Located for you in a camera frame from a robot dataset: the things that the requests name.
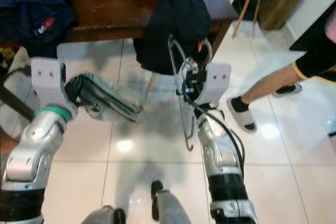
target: black cloth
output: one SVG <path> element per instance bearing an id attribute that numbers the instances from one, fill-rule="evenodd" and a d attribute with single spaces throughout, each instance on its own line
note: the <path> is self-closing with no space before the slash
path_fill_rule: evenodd
<path id="1" fill-rule="evenodd" d="M 75 14 L 64 0 L 0 0 L 0 39 L 24 46 L 30 57 L 56 57 Z"/>
<path id="2" fill-rule="evenodd" d="M 295 61 L 295 71 L 306 78 L 313 76 L 336 82 L 336 44 L 325 34 L 321 35 L 312 47 Z"/>
<path id="3" fill-rule="evenodd" d="M 143 39 L 134 40 L 137 61 L 142 68 L 173 74 L 168 50 L 169 35 L 181 44 L 188 56 L 195 44 L 206 38 L 211 25 L 203 0 L 158 0 Z M 182 58 L 174 51 L 179 70 Z"/>

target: black shorts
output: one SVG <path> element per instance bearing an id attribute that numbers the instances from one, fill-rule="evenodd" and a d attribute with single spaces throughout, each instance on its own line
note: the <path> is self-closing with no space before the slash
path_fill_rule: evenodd
<path id="1" fill-rule="evenodd" d="M 292 66 L 303 80 L 318 76 L 336 82 L 336 44 L 323 34 Z"/>

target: navy blue clothing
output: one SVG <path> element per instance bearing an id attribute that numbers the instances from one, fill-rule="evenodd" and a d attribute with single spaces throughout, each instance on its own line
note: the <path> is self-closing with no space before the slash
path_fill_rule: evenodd
<path id="1" fill-rule="evenodd" d="M 31 57 L 55 57 L 74 20 L 64 0 L 0 0 L 0 39 L 20 43 Z"/>
<path id="2" fill-rule="evenodd" d="M 157 0 L 155 10 L 143 39 L 133 45 L 141 67 L 160 74 L 174 74 L 168 49 L 168 38 L 173 35 L 187 57 L 198 41 L 209 33 L 211 18 L 203 0 Z M 176 68 L 183 60 L 174 48 Z"/>

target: red logo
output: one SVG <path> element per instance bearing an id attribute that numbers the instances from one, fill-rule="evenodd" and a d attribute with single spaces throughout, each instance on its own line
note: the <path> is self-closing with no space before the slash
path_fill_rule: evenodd
<path id="1" fill-rule="evenodd" d="M 38 32 L 40 34 L 43 34 L 47 29 L 49 29 L 53 23 L 55 23 L 56 18 L 55 17 L 51 17 L 51 18 L 47 18 L 45 21 L 42 22 L 41 27 L 38 28 Z"/>

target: white wall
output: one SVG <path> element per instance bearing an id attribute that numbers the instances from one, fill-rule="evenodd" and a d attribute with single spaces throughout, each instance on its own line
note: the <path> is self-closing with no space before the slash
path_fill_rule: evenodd
<path id="1" fill-rule="evenodd" d="M 335 0 L 302 0 L 287 19 L 294 39 L 298 39 Z"/>

